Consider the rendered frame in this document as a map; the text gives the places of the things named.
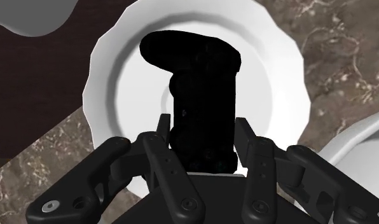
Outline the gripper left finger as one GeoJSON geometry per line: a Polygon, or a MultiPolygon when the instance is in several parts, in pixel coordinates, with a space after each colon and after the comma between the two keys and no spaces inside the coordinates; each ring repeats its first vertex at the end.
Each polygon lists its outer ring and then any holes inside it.
{"type": "Polygon", "coordinates": [[[169,149],[170,116],[136,142],[111,137],[30,203],[27,224],[98,224],[118,192],[149,175],[152,194],[113,224],[203,224],[205,204],[169,149]]]}

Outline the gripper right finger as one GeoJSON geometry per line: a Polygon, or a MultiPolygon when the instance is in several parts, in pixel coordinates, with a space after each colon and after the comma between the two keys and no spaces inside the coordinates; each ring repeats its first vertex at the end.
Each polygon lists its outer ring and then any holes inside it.
{"type": "Polygon", "coordinates": [[[379,224],[379,198],[306,146],[281,150],[245,118],[234,145],[248,169],[244,224],[379,224]]]}

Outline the black game controller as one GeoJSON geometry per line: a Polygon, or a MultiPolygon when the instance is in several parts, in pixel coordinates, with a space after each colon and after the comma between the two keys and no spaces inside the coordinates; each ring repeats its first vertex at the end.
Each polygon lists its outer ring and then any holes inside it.
{"type": "Polygon", "coordinates": [[[241,56],[227,42],[184,31],[144,36],[143,59],[171,73],[174,99],[169,145],[188,172],[233,174],[236,75],[241,56]]]}

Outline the white round plate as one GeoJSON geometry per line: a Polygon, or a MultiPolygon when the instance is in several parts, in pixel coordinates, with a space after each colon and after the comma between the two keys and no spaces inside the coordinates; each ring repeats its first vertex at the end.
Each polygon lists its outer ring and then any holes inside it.
{"type": "Polygon", "coordinates": [[[94,146],[113,136],[134,141],[173,112],[170,73],[147,63],[139,43],[150,32],[212,36],[240,52],[236,116],[286,149],[308,124],[310,98],[296,42],[255,0],[136,0],[97,41],[83,91],[94,146]]]}

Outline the white bowl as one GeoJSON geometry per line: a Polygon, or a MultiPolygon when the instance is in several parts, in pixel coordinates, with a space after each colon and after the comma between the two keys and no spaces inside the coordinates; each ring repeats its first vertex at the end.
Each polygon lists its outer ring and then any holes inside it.
{"type": "Polygon", "coordinates": [[[379,198],[379,112],[346,128],[318,155],[379,198]]]}

